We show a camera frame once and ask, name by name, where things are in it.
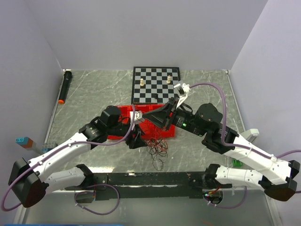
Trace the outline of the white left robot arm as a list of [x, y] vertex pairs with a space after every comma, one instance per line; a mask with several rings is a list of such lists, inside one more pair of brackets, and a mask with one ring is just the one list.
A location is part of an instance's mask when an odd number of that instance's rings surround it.
[[100, 116], [92, 119], [71, 138], [51, 151], [29, 161], [24, 158], [15, 161], [8, 181], [8, 190], [13, 191], [20, 204], [28, 208], [55, 190], [70, 186], [90, 188], [93, 173], [84, 164], [67, 171], [55, 172], [55, 170], [96, 146], [110, 146], [107, 142], [108, 136], [121, 137], [119, 142], [125, 142], [130, 149], [146, 146], [138, 126], [142, 115], [142, 112], [133, 109], [128, 122], [123, 123], [120, 109], [108, 106]]

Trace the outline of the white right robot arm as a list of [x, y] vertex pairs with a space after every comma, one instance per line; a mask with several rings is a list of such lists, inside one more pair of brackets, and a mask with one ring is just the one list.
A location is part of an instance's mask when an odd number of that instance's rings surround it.
[[211, 103], [202, 104], [193, 113], [178, 100], [170, 98], [162, 107], [143, 114], [143, 118], [160, 129], [175, 125], [187, 132], [203, 137], [202, 144], [209, 150], [239, 160], [250, 167], [233, 169], [211, 164], [206, 169], [205, 182], [209, 187], [218, 185], [246, 186], [262, 190], [267, 196], [285, 202], [297, 192], [294, 180], [300, 163], [284, 161], [247, 141], [241, 134], [226, 127], [222, 133], [222, 114]]

